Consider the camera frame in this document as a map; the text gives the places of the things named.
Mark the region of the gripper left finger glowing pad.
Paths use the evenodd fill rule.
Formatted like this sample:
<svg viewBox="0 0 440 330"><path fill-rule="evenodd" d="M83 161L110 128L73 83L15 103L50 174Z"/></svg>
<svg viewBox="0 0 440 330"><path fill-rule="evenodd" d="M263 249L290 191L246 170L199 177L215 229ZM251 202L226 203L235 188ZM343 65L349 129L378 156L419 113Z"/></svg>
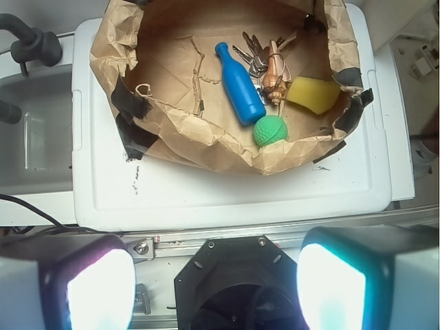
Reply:
<svg viewBox="0 0 440 330"><path fill-rule="evenodd" d="M135 267L114 234L1 238L2 329L127 329Z"/></svg>

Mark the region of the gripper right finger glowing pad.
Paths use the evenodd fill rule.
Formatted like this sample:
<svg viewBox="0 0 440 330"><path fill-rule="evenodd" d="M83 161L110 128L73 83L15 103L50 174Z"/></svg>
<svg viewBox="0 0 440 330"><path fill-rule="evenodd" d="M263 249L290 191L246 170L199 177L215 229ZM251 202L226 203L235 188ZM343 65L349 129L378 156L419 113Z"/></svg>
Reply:
<svg viewBox="0 0 440 330"><path fill-rule="evenodd" d="M438 329L439 229L312 228L296 282L310 329Z"/></svg>

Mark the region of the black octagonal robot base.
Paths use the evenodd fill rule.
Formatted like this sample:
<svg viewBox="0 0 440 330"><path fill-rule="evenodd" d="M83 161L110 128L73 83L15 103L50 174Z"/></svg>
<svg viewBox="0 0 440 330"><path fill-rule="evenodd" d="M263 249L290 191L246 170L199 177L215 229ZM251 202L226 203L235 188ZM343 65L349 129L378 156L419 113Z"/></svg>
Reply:
<svg viewBox="0 0 440 330"><path fill-rule="evenodd" d="M176 275L179 329L307 329L297 263L266 236L207 240Z"/></svg>

